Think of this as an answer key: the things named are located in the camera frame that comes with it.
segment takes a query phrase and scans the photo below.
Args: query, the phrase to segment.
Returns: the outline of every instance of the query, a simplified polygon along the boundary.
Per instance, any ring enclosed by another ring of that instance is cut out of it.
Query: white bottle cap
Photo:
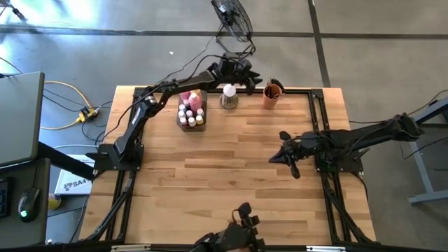
[[[196,110],[196,113],[197,113],[199,116],[204,116],[204,109],[199,108],[199,109]]]
[[[198,125],[201,125],[202,123],[204,123],[202,116],[200,116],[200,115],[196,116],[196,122]]]
[[[187,118],[181,118],[179,120],[181,121],[182,125],[187,125]]]
[[[194,126],[196,126],[196,120],[191,117],[188,119],[188,124],[189,124],[189,126],[194,127]]]
[[[177,115],[179,116],[179,118],[184,118],[185,117],[185,112],[179,111],[179,113],[177,113]]]
[[[226,84],[223,88],[223,92],[226,97],[232,97],[237,93],[237,89],[231,84]]]
[[[188,118],[193,117],[193,111],[187,111],[187,117]]]

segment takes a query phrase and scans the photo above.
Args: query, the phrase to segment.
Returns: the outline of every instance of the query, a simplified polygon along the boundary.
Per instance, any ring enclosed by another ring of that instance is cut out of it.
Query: keyboard
[[[9,216],[11,205],[11,178],[0,178],[0,218]]]

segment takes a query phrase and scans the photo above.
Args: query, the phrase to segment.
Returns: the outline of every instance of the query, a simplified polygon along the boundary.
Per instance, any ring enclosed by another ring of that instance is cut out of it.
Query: electric fan
[[[211,5],[215,8],[216,14],[221,21],[221,26],[215,36],[216,42],[226,52],[229,52],[218,38],[218,35],[225,27],[237,41],[251,43],[243,52],[238,52],[237,54],[246,54],[246,56],[253,54],[256,51],[256,47],[252,42],[252,24],[241,3],[238,0],[211,0]]]

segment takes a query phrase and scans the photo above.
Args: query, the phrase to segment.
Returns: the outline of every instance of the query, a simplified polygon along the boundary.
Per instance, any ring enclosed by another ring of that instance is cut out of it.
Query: fan stand
[[[216,40],[216,42],[217,42],[217,43],[224,49],[225,52],[227,52],[227,53],[232,53],[232,52],[230,52],[230,51],[223,45],[223,43],[221,42],[221,40],[220,40],[219,37],[218,37],[218,35],[222,32],[223,29],[224,29],[224,25],[221,24],[221,26],[220,26],[218,32],[217,32],[216,35],[215,35],[215,40]],[[244,49],[244,51],[242,51],[242,52],[236,52],[237,55],[239,55],[239,56],[244,55],[244,54],[252,55],[252,54],[257,50],[257,48],[255,47],[255,45],[254,45],[253,42],[252,42],[252,39],[251,39],[251,38],[248,38],[248,40],[249,40],[249,42],[250,42],[251,44],[250,44],[246,49]]]

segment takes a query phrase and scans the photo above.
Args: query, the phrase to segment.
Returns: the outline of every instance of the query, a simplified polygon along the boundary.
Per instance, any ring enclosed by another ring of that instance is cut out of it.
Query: gray floor
[[[92,29],[214,32],[219,26],[208,0],[167,1],[12,1],[32,25]],[[313,32],[306,0],[241,0],[255,32]],[[325,33],[446,34],[448,2],[444,0],[315,0],[318,24]],[[10,10],[0,22],[23,26]],[[117,85],[145,85],[182,67],[204,49],[206,36],[77,36],[0,34],[0,56],[22,71],[43,71],[46,80],[80,88],[98,106],[113,98]],[[287,86],[322,87],[314,38],[255,37],[250,57],[263,78],[276,77]],[[244,45],[224,38],[231,49]],[[351,120],[381,120],[412,111],[448,88],[448,40],[340,39],[322,41],[332,87],[342,88]],[[212,41],[207,53],[221,54]],[[211,61],[205,62],[203,68]],[[178,77],[188,75],[196,65]],[[13,72],[0,64],[0,72]],[[47,88],[81,102],[76,93]],[[61,101],[73,109],[73,104]],[[108,111],[98,125],[106,122]],[[44,101],[42,125],[71,123],[76,114]],[[101,128],[87,125],[95,137]],[[51,145],[91,144],[81,126],[49,132],[41,141]],[[434,148],[446,148],[443,141]],[[407,145],[402,145],[405,153]],[[84,153],[90,149],[64,149]],[[402,160],[399,143],[375,146],[363,157],[365,181],[377,239],[390,245],[448,248],[448,200],[410,206],[407,197],[424,192],[412,159]],[[52,170],[52,186],[57,179]],[[448,172],[437,172],[435,187],[448,189]],[[83,198],[66,199],[60,211],[76,209]],[[48,219],[48,238],[67,242],[79,210]]]

